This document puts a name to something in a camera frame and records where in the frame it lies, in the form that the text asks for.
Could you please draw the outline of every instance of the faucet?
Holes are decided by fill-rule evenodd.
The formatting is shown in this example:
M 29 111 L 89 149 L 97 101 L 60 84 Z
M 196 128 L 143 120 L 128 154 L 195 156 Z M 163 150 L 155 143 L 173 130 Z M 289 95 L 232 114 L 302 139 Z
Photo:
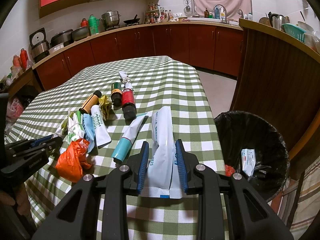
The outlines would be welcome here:
M 243 19 L 243 11 L 241 9 L 238 10 L 238 14 L 240 15 L 239 19 Z
M 224 19 L 224 21 L 222 20 L 222 22 L 228 23 L 228 21 L 227 21 L 227 9 L 226 9 L 222 4 L 216 4 L 216 5 L 213 7 L 213 11 L 214 11 L 214 9 L 215 9 L 218 5 L 220 5 L 221 7 L 223 7 L 224 12 L 225 12 L 225 14 L 226 14 L 226 18 Z

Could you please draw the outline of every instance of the green checkered tablecloth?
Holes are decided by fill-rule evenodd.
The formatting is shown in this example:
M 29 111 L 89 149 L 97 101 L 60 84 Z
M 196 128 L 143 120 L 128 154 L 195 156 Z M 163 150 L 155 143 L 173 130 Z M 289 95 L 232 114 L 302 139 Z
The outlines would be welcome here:
M 121 60 L 82 70 L 63 85 L 38 95 L 12 127 L 7 142 L 54 133 L 68 111 L 79 109 L 95 90 L 110 96 L 111 84 L 119 82 L 119 70 L 126 70 L 131 77 L 138 113 L 148 112 L 149 115 L 130 155 L 139 153 L 145 140 L 151 145 L 151 115 L 162 106 L 169 105 L 174 140 L 182 139 L 185 150 L 195 154 L 199 162 L 225 174 L 216 126 L 198 73 L 193 67 L 169 57 Z M 112 142 L 99 150 L 94 149 L 88 157 L 88 162 L 93 163 L 89 173 L 95 176 L 108 174 L 116 167 L 111 154 L 128 127 L 121 109 L 112 110 L 105 124 Z M 65 138 L 60 152 L 64 152 L 66 147 Z M 50 157 L 49 163 L 26 182 L 32 216 L 37 225 L 72 187 L 72 183 L 59 177 L 54 168 L 58 157 L 58 154 Z M 103 203 L 102 197 L 97 238 L 101 238 Z M 130 239 L 195 239 L 197 210 L 197 196 L 182 199 L 128 196 Z

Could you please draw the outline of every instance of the red thermos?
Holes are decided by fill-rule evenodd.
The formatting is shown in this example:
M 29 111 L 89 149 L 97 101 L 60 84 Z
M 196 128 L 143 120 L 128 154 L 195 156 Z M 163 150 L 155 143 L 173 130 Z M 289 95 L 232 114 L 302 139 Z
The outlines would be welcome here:
M 21 59 L 21 67 L 23 70 L 26 70 L 27 68 L 27 60 L 28 60 L 28 54 L 25 49 L 22 49 L 20 52 L 20 59 Z
M 84 27 L 84 26 L 89 26 L 89 23 L 88 23 L 88 21 L 87 21 L 87 19 L 86 18 L 83 18 L 82 19 L 82 22 L 81 22 L 81 27 Z

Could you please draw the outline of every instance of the metal screw head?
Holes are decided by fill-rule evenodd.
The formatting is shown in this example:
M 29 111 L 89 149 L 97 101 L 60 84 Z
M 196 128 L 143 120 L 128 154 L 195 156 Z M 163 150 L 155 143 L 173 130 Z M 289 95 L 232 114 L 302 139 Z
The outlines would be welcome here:
M 83 176 L 83 180 L 85 180 L 85 181 L 89 181 L 91 179 L 92 179 L 92 175 L 91 174 L 86 174 L 86 175 Z
M 129 166 L 128 165 L 122 165 L 120 166 L 119 168 L 121 171 L 127 171 L 129 169 Z
M 204 166 L 203 164 L 198 164 L 198 165 L 196 166 L 196 169 L 197 169 L 198 171 L 204 171 L 204 170 L 205 170 L 205 166 Z
M 242 179 L 242 175 L 240 174 L 240 173 L 234 173 L 233 175 L 232 175 L 235 179 Z

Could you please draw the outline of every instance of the trash can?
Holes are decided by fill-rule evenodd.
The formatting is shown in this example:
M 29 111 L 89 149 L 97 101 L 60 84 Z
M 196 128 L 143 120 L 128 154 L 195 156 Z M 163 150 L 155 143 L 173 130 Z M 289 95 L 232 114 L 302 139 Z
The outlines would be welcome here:
M 225 164 L 244 175 L 267 201 L 281 190 L 289 172 L 289 155 L 280 133 L 261 117 L 243 111 L 221 113 L 214 119 Z M 242 171 L 241 150 L 254 149 L 252 177 Z

